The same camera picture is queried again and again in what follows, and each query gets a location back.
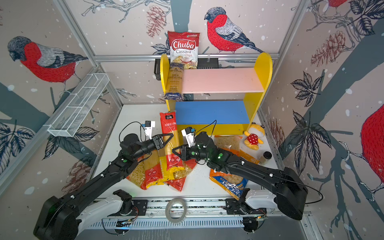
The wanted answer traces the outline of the red spaghetti pack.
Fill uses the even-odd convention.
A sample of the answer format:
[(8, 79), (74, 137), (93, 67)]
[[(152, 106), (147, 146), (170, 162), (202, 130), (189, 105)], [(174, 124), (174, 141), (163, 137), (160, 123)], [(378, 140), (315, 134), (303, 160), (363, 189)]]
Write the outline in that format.
[(165, 145), (167, 171), (174, 172), (184, 170), (185, 167), (180, 157), (173, 153), (173, 149), (180, 146), (177, 129), (176, 113), (160, 113), (160, 121)]
[(148, 157), (144, 157), (142, 163), (144, 164), (145, 177), (141, 188), (147, 190), (151, 186), (163, 185), (163, 171), (158, 151), (152, 151)]

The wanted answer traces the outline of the blue gold spaghetti pack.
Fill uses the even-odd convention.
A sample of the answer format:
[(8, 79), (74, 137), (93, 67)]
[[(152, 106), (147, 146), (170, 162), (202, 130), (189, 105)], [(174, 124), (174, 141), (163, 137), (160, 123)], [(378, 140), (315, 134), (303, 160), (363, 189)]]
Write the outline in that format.
[(183, 64), (172, 62), (167, 79), (165, 100), (181, 101), (183, 99), (183, 76)]

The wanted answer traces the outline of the yellow spaghetti pack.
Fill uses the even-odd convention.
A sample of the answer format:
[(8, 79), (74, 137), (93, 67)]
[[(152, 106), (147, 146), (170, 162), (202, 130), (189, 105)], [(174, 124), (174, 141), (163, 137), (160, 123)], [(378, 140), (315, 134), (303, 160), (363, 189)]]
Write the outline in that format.
[(177, 171), (178, 169), (176, 167), (171, 167), (168, 170), (167, 157), (165, 154), (165, 150), (160, 149), (158, 150), (158, 153), (159, 153), (160, 167), (163, 175), (162, 179), (159, 180), (159, 182), (161, 184), (164, 184), (167, 181), (171, 181), (175, 179), (174, 172)]

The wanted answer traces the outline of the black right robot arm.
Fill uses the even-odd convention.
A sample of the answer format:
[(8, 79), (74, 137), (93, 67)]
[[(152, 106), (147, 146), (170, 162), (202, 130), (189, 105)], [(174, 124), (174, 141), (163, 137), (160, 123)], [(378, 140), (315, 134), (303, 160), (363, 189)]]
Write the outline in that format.
[(182, 145), (172, 152), (187, 160), (206, 160), (207, 166), (217, 172), (243, 177), (256, 183), (275, 195), (273, 203), (291, 219), (303, 218), (308, 189), (297, 173), (285, 167), (283, 170), (271, 169), (254, 164), (222, 148), (218, 148), (206, 132), (195, 137), (195, 145)]

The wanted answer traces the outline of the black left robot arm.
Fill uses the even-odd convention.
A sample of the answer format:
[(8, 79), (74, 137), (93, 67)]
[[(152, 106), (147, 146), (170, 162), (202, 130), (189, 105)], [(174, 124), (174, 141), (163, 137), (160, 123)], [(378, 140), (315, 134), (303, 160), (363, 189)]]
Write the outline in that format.
[(121, 150), (99, 175), (61, 198), (52, 196), (43, 204), (33, 234), (40, 240), (73, 240), (79, 233), (82, 211), (114, 184), (125, 179), (138, 166), (138, 159), (163, 149), (173, 134), (159, 134), (144, 142), (136, 134), (125, 136)]

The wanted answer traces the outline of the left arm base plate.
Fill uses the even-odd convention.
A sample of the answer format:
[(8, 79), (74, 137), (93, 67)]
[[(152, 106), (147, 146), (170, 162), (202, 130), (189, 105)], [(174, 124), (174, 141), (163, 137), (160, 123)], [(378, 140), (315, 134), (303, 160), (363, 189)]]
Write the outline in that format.
[(124, 200), (118, 216), (145, 216), (148, 200)]

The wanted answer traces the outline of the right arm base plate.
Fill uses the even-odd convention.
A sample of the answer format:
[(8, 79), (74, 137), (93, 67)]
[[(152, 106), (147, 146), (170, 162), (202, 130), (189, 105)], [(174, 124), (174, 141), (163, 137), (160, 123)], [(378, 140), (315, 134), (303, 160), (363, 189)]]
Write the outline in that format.
[(245, 202), (239, 202), (233, 198), (225, 199), (225, 202), (223, 209), (227, 211), (228, 215), (266, 215), (267, 213), (266, 208), (253, 209)]

